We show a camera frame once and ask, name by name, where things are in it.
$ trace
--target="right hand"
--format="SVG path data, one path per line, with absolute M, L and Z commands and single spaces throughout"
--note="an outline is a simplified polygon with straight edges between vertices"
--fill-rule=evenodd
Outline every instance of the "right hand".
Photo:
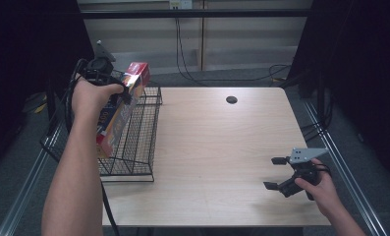
M 120 85 L 97 87 L 83 78 L 78 79 L 72 98 L 75 120 L 84 118 L 97 121 L 99 112 L 108 102 L 109 96 L 123 90 Z
M 316 158 L 311 161 L 314 164 L 322 164 L 322 162 Z M 334 214 L 335 210 L 343 208 L 343 205 L 336 193 L 335 185 L 333 184 L 330 175 L 325 171 L 319 171 L 318 175 L 319 182 L 315 186 L 302 178 L 295 179 L 295 183 L 312 194 L 320 212 L 326 217 L 329 217 Z

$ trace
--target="power outlet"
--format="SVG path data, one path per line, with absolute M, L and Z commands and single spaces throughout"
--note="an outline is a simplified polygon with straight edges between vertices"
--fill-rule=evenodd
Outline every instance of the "power outlet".
M 192 9 L 193 0 L 169 0 L 170 10 Z
M 180 0 L 169 0 L 169 2 L 170 2 L 170 10 L 182 9 Z

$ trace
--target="snack box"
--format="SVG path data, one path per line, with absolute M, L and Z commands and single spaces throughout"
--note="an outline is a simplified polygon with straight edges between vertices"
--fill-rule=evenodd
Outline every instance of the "snack box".
M 116 106 L 107 104 L 100 112 L 96 135 L 98 158 L 109 158 L 114 155 L 114 150 L 121 139 L 124 127 L 130 119 L 139 97 L 142 96 L 149 79 L 147 63 L 131 63 L 122 79 L 132 96 L 130 104 L 125 104 L 124 101 L 120 100 Z

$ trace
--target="white wall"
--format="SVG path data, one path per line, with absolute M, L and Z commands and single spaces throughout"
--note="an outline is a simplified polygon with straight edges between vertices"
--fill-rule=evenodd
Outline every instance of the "white wall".
M 205 1 L 205 9 L 308 9 L 312 0 Z M 194 8 L 201 9 L 195 0 Z M 79 0 L 83 10 L 168 9 L 168 1 Z M 306 18 L 180 19 L 189 70 L 263 68 L 291 64 Z M 177 72 L 174 19 L 85 20 L 92 43 L 121 58 L 150 63 L 153 73 Z M 201 28 L 204 38 L 201 40 Z

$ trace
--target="black wire rack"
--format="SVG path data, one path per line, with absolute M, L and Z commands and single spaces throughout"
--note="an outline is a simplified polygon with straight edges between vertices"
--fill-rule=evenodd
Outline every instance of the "black wire rack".
M 69 136 L 64 116 L 65 99 L 66 95 L 50 119 L 46 133 L 40 139 L 42 148 L 57 162 L 63 154 Z M 109 158 L 98 159 L 102 181 L 154 181 L 154 150 L 161 104 L 161 88 L 146 87 L 134 106 L 120 142 L 114 148 L 114 154 Z

